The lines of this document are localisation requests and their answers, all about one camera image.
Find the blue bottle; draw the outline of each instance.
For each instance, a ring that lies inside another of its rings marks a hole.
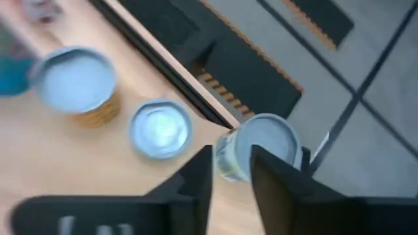
[[[34,62],[28,48],[0,22],[0,96],[26,91],[29,88],[28,74]]]

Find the gray floor tile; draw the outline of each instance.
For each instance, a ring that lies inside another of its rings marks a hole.
[[[418,14],[366,92],[366,100],[418,149]]]
[[[359,105],[314,178],[350,196],[415,197],[418,161]]]
[[[349,92],[255,0],[207,1],[304,88],[289,121],[302,144],[315,150],[349,102]]]
[[[282,0],[266,1],[356,88],[366,78],[413,3],[413,0],[336,0],[355,26],[338,50],[331,50]]]

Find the metal lid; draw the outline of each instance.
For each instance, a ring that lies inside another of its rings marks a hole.
[[[134,147],[145,156],[170,159],[190,145],[191,128],[191,118],[180,104],[154,99],[138,108],[129,135]]]
[[[116,86],[109,60],[82,47],[62,48],[47,55],[35,67],[34,77],[44,102],[68,113],[98,108],[110,98]]]
[[[280,116],[257,114],[247,120],[237,136],[235,152],[242,171],[250,176],[251,146],[259,145],[300,169],[302,150],[295,130]]]

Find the tin can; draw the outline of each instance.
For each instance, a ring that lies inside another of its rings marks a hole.
[[[216,142],[213,154],[218,173],[228,181],[250,181],[252,145],[300,170],[302,149],[294,129],[277,115],[257,114]]]
[[[191,142],[191,118],[182,105],[168,99],[142,104],[132,117],[133,147],[151,159],[166,160],[184,152]]]
[[[41,99],[83,127],[100,127],[120,112],[114,68],[95,50],[62,48],[35,65],[33,74]]]
[[[29,87],[28,74],[36,58],[0,20],[0,95],[16,95]]]
[[[60,12],[54,0],[23,0],[22,7],[32,22],[42,24],[54,21]]]

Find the can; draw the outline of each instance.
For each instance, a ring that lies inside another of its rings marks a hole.
[[[139,106],[129,126],[133,147],[151,159],[178,156],[190,145],[191,135],[190,115],[168,99],[152,99]]]
[[[54,21],[60,12],[54,0],[23,0],[22,7],[32,22],[42,24]]]
[[[35,60],[30,49],[0,19],[0,95],[26,91]]]
[[[257,114],[221,136],[213,150],[216,169],[228,181],[251,179],[251,146],[259,145],[300,170],[302,149],[295,130],[274,114]]]
[[[120,112],[115,70],[91,48],[72,46],[50,53],[35,65],[33,83],[49,107],[83,127],[100,127]]]

